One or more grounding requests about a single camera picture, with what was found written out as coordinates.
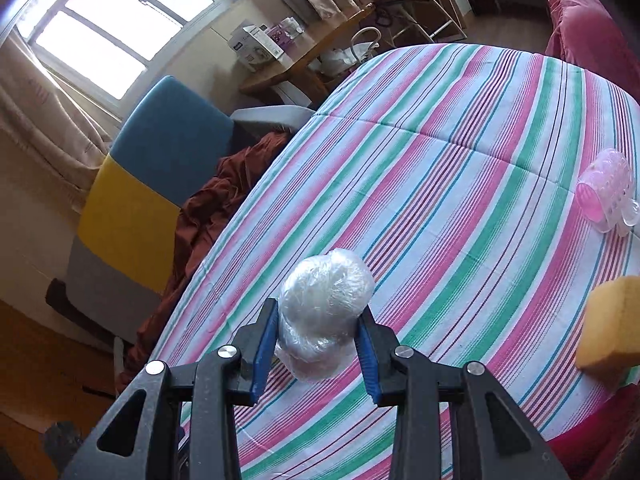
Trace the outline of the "window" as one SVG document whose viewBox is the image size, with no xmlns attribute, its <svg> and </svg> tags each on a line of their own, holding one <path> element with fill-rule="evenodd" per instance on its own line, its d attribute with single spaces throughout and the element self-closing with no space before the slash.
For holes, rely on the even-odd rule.
<svg viewBox="0 0 640 480">
<path fill-rule="evenodd" d="M 239 0 L 30 0 L 16 26 L 45 66 L 116 116 Z"/>
</svg>

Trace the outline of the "wooden side table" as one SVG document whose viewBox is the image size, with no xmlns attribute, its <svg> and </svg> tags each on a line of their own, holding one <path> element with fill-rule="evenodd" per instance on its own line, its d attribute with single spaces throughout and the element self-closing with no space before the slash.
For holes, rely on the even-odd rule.
<svg viewBox="0 0 640 480">
<path fill-rule="evenodd" d="M 296 38 L 278 60 L 250 74 L 240 84 L 239 92 L 244 96 L 258 98 L 277 84 L 288 81 L 308 96 L 311 102 L 319 104 L 326 99 L 330 90 L 309 68 L 309 64 L 324 51 L 329 50 L 335 40 L 353 29 L 373 11 L 374 4 L 370 3 L 352 15 L 337 15 L 327 21 L 318 21 L 309 25 L 303 35 Z"/>
</svg>

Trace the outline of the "wooden wardrobe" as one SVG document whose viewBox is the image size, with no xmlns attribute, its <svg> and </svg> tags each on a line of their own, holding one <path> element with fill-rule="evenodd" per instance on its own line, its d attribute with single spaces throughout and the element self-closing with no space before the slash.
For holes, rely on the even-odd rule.
<svg viewBox="0 0 640 480">
<path fill-rule="evenodd" d="M 56 478 L 41 436 L 55 422 L 85 436 L 114 393 L 111 354 L 1 305 L 1 449 L 22 478 Z"/>
</svg>

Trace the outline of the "grey yellow blue headboard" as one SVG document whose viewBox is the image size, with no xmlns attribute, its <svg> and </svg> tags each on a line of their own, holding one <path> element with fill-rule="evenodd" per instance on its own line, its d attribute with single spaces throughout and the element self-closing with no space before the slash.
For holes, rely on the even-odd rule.
<svg viewBox="0 0 640 480">
<path fill-rule="evenodd" d="M 73 307 L 136 339 L 171 274 L 181 206 L 232 152 L 234 125 L 166 76 L 120 129 L 82 210 L 64 278 Z"/>
</svg>

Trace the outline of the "pink hair roller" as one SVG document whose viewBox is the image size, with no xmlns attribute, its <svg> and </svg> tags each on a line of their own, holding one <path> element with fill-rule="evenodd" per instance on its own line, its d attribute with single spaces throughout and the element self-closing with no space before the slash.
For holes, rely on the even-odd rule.
<svg viewBox="0 0 640 480">
<path fill-rule="evenodd" d="M 580 175 L 575 197 L 584 217 L 600 233 L 625 237 L 639 223 L 634 174 L 626 157 L 614 148 L 600 151 Z"/>
</svg>

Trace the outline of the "purple jar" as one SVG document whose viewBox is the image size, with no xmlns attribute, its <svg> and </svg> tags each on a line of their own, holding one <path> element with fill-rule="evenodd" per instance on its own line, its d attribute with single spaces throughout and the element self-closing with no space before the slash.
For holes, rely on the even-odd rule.
<svg viewBox="0 0 640 480">
<path fill-rule="evenodd" d="M 303 26 L 296 18 L 289 16 L 267 30 L 269 38 L 283 51 L 288 50 L 293 42 L 304 33 Z"/>
</svg>

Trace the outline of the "white product box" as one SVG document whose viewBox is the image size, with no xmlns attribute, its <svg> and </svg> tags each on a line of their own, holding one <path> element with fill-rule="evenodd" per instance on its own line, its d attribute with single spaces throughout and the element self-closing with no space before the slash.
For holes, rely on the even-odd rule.
<svg viewBox="0 0 640 480">
<path fill-rule="evenodd" d="M 284 51 L 264 30 L 254 24 L 241 24 L 228 40 L 229 48 L 238 57 L 240 63 L 251 73 L 262 67 L 279 61 Z"/>
</svg>

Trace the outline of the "red garment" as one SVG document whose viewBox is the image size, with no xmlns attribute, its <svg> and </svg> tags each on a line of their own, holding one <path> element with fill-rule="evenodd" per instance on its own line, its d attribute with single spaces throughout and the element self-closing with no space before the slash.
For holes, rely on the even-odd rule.
<svg viewBox="0 0 640 480">
<path fill-rule="evenodd" d="M 620 388 L 548 445 L 571 479 L 638 479 L 639 386 Z"/>
</svg>

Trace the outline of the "yellow sponge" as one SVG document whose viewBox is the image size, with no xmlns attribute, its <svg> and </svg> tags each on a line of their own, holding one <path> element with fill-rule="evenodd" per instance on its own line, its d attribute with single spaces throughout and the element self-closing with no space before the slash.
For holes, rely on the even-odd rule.
<svg viewBox="0 0 640 480">
<path fill-rule="evenodd" d="M 594 288 L 586 302 L 576 367 L 591 375 L 639 365 L 639 278 L 621 276 Z"/>
</svg>

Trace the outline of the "maroon blanket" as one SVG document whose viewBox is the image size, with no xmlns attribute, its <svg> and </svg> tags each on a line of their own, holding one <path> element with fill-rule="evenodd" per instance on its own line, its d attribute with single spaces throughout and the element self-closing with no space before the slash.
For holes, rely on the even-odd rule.
<svg viewBox="0 0 640 480">
<path fill-rule="evenodd" d="M 215 175 L 183 204 L 175 229 L 171 274 L 162 301 L 139 327 L 136 342 L 124 355 L 124 368 L 115 379 L 118 393 L 148 362 L 195 271 L 292 137 L 288 132 L 271 131 L 256 144 L 223 157 Z"/>
</svg>

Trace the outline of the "left beige curtain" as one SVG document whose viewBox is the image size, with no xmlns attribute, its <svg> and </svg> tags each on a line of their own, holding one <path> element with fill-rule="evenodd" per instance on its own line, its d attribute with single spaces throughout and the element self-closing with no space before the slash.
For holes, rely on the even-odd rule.
<svg viewBox="0 0 640 480">
<path fill-rule="evenodd" d="M 16 29 L 1 45 L 1 131 L 85 205 L 111 137 L 55 81 Z"/>
</svg>

